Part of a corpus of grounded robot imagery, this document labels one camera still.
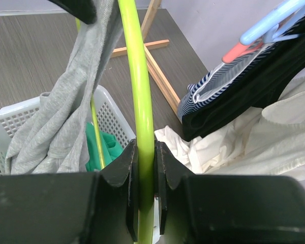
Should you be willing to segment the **grey tank top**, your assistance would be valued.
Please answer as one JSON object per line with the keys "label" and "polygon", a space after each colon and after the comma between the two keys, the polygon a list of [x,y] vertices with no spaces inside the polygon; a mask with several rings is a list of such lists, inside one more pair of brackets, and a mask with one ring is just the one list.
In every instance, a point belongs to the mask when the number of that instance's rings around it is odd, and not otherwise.
{"label": "grey tank top", "polygon": [[94,24],[82,24],[65,72],[39,110],[16,132],[5,173],[83,172],[89,160],[86,121],[95,91],[122,32],[117,1],[95,1]]}

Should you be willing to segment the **green tank top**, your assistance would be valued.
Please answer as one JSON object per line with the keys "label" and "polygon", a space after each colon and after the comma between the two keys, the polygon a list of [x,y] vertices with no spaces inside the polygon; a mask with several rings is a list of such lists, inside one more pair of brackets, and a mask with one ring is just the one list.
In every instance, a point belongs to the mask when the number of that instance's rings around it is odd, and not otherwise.
{"label": "green tank top", "polygon": [[[89,161],[85,165],[86,170],[89,172],[101,170],[99,152],[95,138],[95,130],[91,123],[87,123],[85,133],[89,154]],[[114,135],[100,131],[100,138],[105,165],[107,166],[122,154],[123,148]]]}

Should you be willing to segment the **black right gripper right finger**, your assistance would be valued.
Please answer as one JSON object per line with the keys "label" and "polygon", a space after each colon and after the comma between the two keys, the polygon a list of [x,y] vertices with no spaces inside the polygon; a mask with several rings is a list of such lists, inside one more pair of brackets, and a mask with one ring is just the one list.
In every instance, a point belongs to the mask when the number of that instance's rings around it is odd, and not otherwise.
{"label": "black right gripper right finger", "polygon": [[195,174],[155,144],[166,243],[305,243],[305,190],[290,177]]}

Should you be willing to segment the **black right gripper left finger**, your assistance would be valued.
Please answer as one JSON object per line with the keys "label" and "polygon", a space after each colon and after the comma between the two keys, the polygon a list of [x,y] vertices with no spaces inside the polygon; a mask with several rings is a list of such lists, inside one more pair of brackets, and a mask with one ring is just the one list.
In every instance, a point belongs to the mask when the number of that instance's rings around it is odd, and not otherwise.
{"label": "black right gripper left finger", "polygon": [[99,172],[0,176],[0,243],[134,243],[138,148]]}

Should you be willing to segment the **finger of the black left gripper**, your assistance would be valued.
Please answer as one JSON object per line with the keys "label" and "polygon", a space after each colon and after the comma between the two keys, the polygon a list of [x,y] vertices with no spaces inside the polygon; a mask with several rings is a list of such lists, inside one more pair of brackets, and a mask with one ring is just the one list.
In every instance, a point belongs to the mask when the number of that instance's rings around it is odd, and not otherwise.
{"label": "finger of the black left gripper", "polygon": [[49,0],[61,7],[85,24],[94,24],[97,21],[95,3],[92,0]]}

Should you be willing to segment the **lime green hanger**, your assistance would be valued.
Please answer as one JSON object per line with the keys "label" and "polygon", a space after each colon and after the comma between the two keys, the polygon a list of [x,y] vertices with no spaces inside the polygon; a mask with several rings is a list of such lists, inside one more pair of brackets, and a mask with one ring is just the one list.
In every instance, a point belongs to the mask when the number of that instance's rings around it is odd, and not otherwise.
{"label": "lime green hanger", "polygon": [[154,229],[154,127],[149,77],[136,4],[118,3],[134,101],[136,139],[94,175],[86,243],[152,243]]}

